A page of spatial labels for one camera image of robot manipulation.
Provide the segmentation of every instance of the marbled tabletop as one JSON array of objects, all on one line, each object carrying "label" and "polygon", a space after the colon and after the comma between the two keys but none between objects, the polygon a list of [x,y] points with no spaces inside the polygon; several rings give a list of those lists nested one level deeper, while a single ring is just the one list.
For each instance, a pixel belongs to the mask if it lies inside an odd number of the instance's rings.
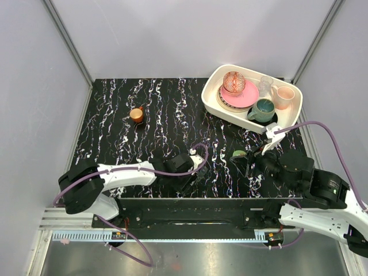
[{"label": "marbled tabletop", "polygon": [[[205,110],[201,101],[207,78],[97,79],[93,86],[73,164],[81,158],[97,163],[132,164],[153,157],[172,158],[197,143],[209,147],[208,172],[186,197],[249,198],[292,197],[293,192],[272,179],[244,177],[229,158],[236,150],[260,145],[265,136],[226,122]],[[144,121],[129,117],[144,108]],[[305,153],[299,130],[289,132],[274,149]],[[120,198],[177,198],[170,185],[113,189]]]}]

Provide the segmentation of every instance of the teal mug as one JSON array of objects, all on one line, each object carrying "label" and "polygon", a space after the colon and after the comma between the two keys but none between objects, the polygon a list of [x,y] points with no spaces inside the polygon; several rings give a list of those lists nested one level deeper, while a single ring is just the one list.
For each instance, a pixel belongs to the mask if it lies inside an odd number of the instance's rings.
[{"label": "teal mug", "polygon": [[275,105],[269,99],[259,99],[252,108],[252,112],[248,113],[248,120],[256,120],[257,122],[268,122],[275,115]]}]

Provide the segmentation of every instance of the glass cup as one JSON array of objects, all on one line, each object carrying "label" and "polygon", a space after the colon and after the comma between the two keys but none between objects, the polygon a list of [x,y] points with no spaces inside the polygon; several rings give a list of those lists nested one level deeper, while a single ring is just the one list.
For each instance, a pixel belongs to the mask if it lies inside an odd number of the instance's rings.
[{"label": "glass cup", "polygon": [[272,97],[271,94],[271,86],[274,80],[270,76],[263,76],[260,79],[258,89],[259,89],[259,96],[260,97]]}]

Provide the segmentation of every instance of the decorative ceramic ball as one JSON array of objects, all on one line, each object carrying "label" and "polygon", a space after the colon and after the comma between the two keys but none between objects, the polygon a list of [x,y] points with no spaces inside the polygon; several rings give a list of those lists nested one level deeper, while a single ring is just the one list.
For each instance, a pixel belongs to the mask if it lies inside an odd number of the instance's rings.
[{"label": "decorative ceramic ball", "polygon": [[224,76],[224,88],[230,95],[240,95],[244,88],[246,88],[246,79],[239,72],[229,72]]}]

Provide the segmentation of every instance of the pink cup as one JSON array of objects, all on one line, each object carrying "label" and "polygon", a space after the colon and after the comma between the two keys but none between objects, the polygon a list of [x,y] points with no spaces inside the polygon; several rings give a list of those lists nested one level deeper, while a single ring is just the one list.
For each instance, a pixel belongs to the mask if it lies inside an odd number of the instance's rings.
[{"label": "pink cup", "polygon": [[287,86],[277,87],[276,85],[273,85],[271,92],[275,107],[281,110],[287,109],[295,97],[294,90]]}]

